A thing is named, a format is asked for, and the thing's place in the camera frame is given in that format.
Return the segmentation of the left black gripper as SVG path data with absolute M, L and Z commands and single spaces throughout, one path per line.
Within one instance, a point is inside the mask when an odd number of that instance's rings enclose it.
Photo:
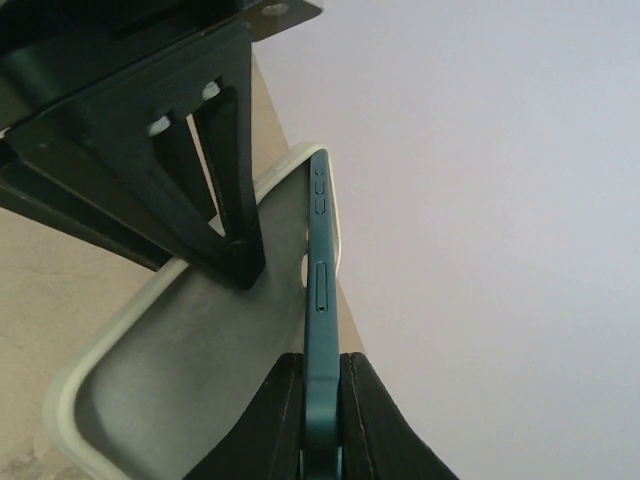
M 251 34 L 227 23 L 240 10 L 2 2 L 1 207 L 153 271 L 177 257 L 250 288 L 265 256 Z

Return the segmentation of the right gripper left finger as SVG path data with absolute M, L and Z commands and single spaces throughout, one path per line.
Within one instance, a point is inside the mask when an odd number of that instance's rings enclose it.
M 281 355 L 231 431 L 189 477 L 297 479 L 303 393 L 303 356 Z

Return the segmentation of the blue phone black screen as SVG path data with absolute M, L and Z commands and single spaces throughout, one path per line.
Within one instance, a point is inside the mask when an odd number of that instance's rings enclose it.
M 301 475 L 339 479 L 340 345 L 337 312 L 334 202 L 328 152 L 309 159 L 309 243 L 304 339 Z

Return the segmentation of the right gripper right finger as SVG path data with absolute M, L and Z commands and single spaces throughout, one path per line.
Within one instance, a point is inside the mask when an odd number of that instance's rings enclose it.
M 454 479 L 412 430 L 367 357 L 340 356 L 342 477 Z

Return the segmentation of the white phone case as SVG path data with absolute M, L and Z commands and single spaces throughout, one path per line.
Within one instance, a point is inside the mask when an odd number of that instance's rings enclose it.
M 247 290 L 174 259 L 53 380 L 53 443 L 96 479 L 180 479 L 303 342 L 310 160 L 292 147 L 254 183 L 266 265 Z

